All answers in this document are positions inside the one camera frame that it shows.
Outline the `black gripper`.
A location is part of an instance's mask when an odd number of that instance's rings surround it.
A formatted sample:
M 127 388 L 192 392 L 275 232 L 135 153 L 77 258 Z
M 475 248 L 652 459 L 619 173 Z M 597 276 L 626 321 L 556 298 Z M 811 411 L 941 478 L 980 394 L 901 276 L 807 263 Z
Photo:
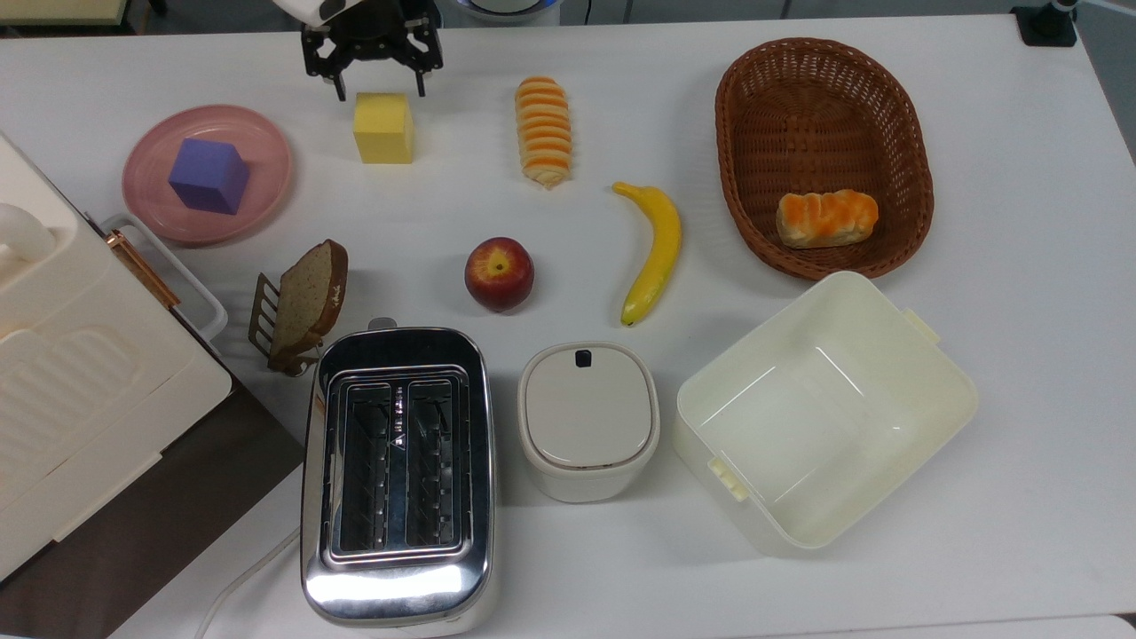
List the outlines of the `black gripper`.
M 321 53 L 328 36 L 332 48 Z M 301 30 L 301 47 L 304 72 L 332 85 L 340 102 L 346 101 L 343 72 L 354 60 L 410 63 L 421 98 L 426 76 L 444 65 L 431 1 L 345 1 L 329 18 L 329 31 Z

